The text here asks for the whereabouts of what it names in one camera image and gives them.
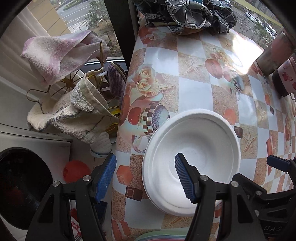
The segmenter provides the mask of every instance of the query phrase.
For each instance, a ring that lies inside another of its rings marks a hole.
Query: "silver bolt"
[[[206,176],[206,175],[201,175],[200,179],[203,180],[203,181],[207,181],[209,179],[209,177]]]
[[[236,182],[236,181],[232,181],[232,182],[231,182],[231,185],[232,185],[233,187],[237,188],[237,187],[239,186],[239,183]]]
[[[59,185],[59,181],[54,181],[54,182],[52,183],[52,185],[53,185],[54,187],[57,187],[57,186]]]
[[[89,181],[91,179],[91,176],[90,175],[86,175],[83,177],[83,181]]]
[[[258,190],[258,191],[256,191],[255,193],[256,193],[256,195],[258,195],[258,196],[261,196],[261,195],[262,195],[262,192],[261,192],[261,191],[259,191],[259,190]]]

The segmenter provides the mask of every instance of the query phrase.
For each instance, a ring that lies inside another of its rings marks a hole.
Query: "white bowl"
[[[183,153],[201,175],[229,183],[239,171],[239,143],[231,125],[219,114],[205,109],[179,113],[153,134],[142,165],[146,193],[165,213],[193,216],[196,204],[186,198],[175,169],[177,153]]]

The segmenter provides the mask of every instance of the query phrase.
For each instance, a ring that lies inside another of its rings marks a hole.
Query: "black round door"
[[[9,148],[0,153],[0,214],[19,229],[30,222],[53,182],[45,162],[34,152]]]

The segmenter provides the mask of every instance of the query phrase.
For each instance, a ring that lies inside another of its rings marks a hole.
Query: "yellow brick wall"
[[[49,0],[32,0],[28,8],[50,36],[71,33]]]

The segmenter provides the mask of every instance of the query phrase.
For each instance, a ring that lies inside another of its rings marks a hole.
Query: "tablecloth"
[[[268,193],[291,189],[288,174],[267,165],[273,154],[295,156],[296,104],[279,98],[256,58],[255,42],[230,30],[210,35],[172,35],[166,27],[142,27],[133,51],[116,141],[112,189],[112,239],[134,240],[155,230],[187,229],[192,217],[160,211],[142,183],[148,140],[167,118],[191,108],[223,116],[241,148],[239,172]],[[210,240],[217,237],[221,206],[215,210]]]

